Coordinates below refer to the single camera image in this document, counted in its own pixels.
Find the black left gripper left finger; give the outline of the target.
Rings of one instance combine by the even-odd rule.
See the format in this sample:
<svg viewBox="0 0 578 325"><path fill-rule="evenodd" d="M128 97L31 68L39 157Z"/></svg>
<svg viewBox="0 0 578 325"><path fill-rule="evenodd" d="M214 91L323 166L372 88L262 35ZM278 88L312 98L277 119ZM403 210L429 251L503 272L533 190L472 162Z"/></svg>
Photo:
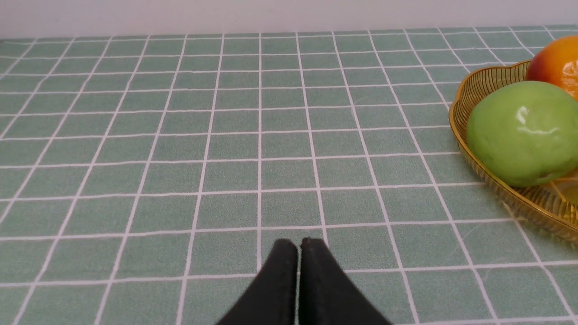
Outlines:
<svg viewBox="0 0 578 325"><path fill-rule="evenodd" d="M297 247L277 239L261 270L217 324L293 325L297 268Z"/></svg>

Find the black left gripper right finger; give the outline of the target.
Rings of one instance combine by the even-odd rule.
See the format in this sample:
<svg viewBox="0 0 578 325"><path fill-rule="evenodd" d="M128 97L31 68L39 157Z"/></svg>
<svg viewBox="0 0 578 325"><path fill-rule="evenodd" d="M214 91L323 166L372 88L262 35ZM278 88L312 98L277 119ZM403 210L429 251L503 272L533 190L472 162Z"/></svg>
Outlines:
<svg viewBox="0 0 578 325"><path fill-rule="evenodd" d="M322 239L302 239L301 250L301 325L390 325L341 269Z"/></svg>

